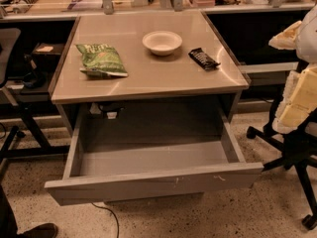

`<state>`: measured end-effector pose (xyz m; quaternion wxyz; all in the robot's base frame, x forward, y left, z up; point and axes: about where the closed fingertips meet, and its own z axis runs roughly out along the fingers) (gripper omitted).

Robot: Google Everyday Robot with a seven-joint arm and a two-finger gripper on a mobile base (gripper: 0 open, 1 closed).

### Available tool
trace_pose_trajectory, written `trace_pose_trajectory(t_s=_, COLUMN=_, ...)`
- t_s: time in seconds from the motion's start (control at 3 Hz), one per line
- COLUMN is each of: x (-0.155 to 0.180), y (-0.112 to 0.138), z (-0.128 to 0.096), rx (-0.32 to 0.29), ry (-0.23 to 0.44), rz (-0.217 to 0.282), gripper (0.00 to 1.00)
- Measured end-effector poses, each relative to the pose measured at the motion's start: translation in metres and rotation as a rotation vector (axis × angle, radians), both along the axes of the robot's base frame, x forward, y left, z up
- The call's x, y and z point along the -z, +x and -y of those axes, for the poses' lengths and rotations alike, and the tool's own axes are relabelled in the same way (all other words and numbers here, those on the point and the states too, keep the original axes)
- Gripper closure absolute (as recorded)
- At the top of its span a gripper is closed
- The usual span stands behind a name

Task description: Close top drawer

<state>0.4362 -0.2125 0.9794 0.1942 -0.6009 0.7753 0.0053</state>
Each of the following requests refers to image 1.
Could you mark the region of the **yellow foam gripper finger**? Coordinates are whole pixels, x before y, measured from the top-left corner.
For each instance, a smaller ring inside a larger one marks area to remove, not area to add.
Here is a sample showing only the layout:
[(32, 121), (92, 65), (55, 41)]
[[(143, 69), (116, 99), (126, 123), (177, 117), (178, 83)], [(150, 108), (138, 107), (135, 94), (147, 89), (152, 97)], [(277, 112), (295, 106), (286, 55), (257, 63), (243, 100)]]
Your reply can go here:
[(288, 134), (296, 130), (317, 108), (317, 65), (309, 64), (301, 72), (292, 71), (272, 122), (274, 131)]
[(279, 34), (273, 36), (268, 44), (278, 50), (294, 50), (296, 48), (295, 40), (301, 24), (301, 21), (291, 24)]

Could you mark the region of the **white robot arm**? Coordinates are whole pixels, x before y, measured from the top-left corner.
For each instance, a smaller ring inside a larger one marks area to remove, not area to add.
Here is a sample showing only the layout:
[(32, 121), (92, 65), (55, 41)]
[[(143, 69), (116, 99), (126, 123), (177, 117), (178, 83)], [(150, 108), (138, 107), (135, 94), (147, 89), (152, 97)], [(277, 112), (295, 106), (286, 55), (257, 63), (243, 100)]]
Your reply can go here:
[(272, 129), (288, 134), (317, 108), (317, 6), (302, 21), (272, 37), (268, 44), (278, 50), (296, 50), (297, 57), (308, 63), (301, 72), (289, 74), (274, 114)]

